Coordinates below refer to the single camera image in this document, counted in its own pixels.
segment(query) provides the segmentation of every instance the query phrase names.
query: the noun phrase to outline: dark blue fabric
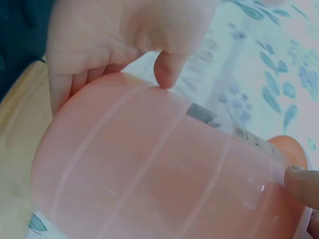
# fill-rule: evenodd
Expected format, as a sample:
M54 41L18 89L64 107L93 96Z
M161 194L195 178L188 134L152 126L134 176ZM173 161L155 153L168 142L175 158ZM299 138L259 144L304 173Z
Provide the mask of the dark blue fabric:
M23 70L45 53L54 0L0 0L0 101Z

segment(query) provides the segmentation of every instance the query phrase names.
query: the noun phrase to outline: label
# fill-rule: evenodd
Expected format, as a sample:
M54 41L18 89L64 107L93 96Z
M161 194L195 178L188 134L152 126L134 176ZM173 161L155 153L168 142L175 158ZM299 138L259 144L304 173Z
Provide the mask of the label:
M228 120L220 119L219 115L200 105L193 103L186 114L213 128L223 131L244 144L263 152L274 160L278 160L278 158L281 157L280 151L273 144L229 122Z

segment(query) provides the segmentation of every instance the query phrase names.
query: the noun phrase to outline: fingernail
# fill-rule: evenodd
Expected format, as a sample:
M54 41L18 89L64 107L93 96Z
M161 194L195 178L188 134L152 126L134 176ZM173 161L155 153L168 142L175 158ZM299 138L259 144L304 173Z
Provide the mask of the fingernail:
M296 171L303 170L303 168L300 167L299 165L292 165L291 167L292 167L294 170L296 170Z

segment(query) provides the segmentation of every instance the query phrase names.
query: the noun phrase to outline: pink plastic container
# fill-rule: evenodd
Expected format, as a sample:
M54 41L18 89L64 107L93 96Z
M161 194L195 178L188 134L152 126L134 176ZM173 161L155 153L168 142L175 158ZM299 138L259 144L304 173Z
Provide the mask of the pink plastic container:
M280 153L270 157L191 117L190 106L120 73L89 84L38 147L36 206L70 239L303 235L310 211L283 179L292 163L308 168L301 146L273 138Z

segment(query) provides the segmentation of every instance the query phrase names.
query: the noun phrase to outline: hand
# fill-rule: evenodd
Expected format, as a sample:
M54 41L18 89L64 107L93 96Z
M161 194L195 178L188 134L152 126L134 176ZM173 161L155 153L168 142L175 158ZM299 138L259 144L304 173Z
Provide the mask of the hand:
M319 172L291 166L285 172L285 186L299 202L314 209L308 232L319 239Z
M201 44L217 0L57 0L48 31L53 113L89 82L148 51L160 86L171 88Z

